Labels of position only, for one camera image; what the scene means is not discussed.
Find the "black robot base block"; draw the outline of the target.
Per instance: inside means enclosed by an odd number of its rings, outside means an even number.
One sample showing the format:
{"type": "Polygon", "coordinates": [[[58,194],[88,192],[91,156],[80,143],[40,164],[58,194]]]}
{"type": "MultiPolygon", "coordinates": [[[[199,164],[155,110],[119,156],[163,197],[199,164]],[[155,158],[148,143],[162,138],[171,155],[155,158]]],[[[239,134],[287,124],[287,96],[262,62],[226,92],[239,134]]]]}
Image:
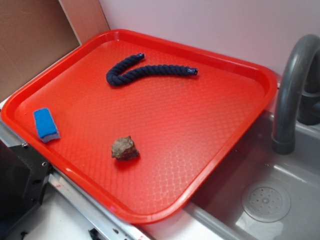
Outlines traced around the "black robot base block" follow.
{"type": "Polygon", "coordinates": [[[38,208],[50,163],[31,145],[0,142],[0,219],[22,217],[38,208]]]}

